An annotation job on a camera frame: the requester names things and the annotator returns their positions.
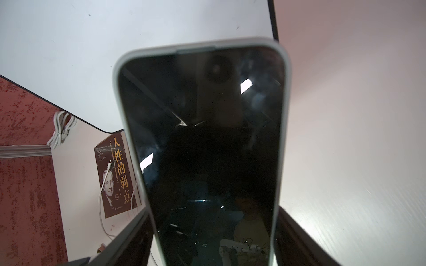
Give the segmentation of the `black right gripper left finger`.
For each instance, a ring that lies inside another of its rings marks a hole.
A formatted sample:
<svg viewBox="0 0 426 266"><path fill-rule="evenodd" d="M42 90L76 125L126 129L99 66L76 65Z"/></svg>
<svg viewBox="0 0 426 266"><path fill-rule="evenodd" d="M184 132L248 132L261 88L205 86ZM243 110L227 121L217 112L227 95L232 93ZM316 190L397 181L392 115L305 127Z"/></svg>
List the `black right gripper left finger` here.
<svg viewBox="0 0 426 266"><path fill-rule="evenodd" d="M153 241L149 211L144 208L106 247L93 258L82 258L65 266L146 266Z"/></svg>

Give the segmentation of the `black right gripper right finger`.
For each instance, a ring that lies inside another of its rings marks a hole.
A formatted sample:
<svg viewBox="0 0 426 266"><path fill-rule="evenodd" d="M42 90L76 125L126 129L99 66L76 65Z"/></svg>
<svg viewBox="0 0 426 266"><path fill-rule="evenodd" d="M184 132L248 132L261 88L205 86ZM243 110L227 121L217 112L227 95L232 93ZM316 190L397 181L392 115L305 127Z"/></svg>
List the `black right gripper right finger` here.
<svg viewBox="0 0 426 266"><path fill-rule="evenodd" d="M274 250L279 266L339 266L282 207L277 216Z"/></svg>

